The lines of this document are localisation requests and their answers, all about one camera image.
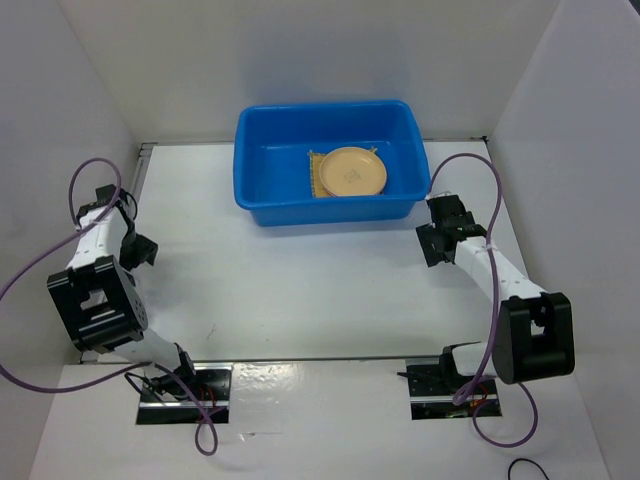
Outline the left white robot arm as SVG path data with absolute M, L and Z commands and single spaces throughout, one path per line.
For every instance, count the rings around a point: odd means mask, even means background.
M 147 384 L 157 395 L 184 400 L 199 387 L 199 375 L 187 352 L 163 339 L 149 325 L 136 288 L 134 270 L 153 265 L 159 246 L 136 232 L 135 199 L 125 190 L 111 210 L 116 186 L 96 189 L 96 200 L 79 208 L 76 220 L 91 230 L 47 288 L 73 345 L 81 352 L 113 354 L 131 363 L 147 362 Z

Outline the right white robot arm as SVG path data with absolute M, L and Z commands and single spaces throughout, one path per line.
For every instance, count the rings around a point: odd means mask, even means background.
M 427 265 L 457 266 L 494 304 L 489 339 L 453 347 L 453 359 L 438 369 L 441 387 L 463 391 L 473 380 L 469 361 L 480 362 L 486 350 L 487 372 L 505 384 L 571 374 L 575 346 L 568 297 L 547 292 L 520 272 L 457 195 L 431 198 L 427 205 L 431 222 L 416 229 Z

